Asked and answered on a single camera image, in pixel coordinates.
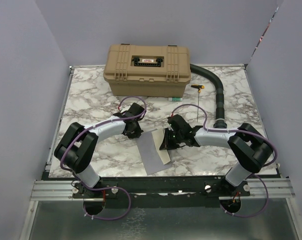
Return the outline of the grey envelope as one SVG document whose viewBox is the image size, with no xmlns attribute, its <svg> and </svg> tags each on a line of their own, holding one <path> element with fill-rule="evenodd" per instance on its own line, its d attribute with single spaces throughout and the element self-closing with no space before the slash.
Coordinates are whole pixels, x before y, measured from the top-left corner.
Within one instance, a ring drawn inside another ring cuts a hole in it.
<svg viewBox="0 0 302 240">
<path fill-rule="evenodd" d="M 143 162 L 146 174 L 151 175 L 163 170 L 162 161 L 156 150 L 152 131 L 144 132 L 137 140 L 136 144 Z"/>
</svg>

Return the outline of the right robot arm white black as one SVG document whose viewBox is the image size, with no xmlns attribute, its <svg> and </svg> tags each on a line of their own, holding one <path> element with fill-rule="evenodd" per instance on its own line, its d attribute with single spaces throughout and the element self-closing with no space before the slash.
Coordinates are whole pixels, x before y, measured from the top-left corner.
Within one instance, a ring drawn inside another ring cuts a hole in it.
<svg viewBox="0 0 302 240">
<path fill-rule="evenodd" d="M 253 174 L 273 162 L 278 157 L 276 147 L 262 136 L 252 125 L 243 123 L 238 128 L 191 127 L 182 116 L 168 118 L 169 128 L 164 129 L 160 150 L 175 150 L 180 144 L 188 147 L 222 147 L 231 149 L 238 163 L 224 176 L 220 189 L 231 196 L 239 185 Z"/>
</svg>

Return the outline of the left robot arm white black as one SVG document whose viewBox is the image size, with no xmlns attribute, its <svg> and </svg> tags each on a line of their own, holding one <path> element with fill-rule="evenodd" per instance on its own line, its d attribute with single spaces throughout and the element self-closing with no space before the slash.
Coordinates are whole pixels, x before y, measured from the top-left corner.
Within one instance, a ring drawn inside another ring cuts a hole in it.
<svg viewBox="0 0 302 240">
<path fill-rule="evenodd" d="M 143 132 L 139 121 L 145 113 L 146 109 L 134 102 L 128 110 L 117 112 L 105 121 L 88 126 L 74 122 L 55 148 L 54 157 L 82 181 L 88 196 L 97 197 L 102 190 L 99 183 L 101 177 L 91 166 L 96 145 L 117 135 L 124 135 L 129 139 L 139 138 Z"/>
</svg>

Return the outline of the green white glue stick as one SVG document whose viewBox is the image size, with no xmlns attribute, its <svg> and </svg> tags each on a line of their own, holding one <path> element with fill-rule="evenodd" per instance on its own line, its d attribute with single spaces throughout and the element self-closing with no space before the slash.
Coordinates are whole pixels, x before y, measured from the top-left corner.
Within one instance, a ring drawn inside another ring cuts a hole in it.
<svg viewBox="0 0 302 240">
<path fill-rule="evenodd" d="M 181 98 L 181 97 L 169 97 L 168 101 L 170 101 L 170 102 L 182 102 L 183 98 Z"/>
</svg>

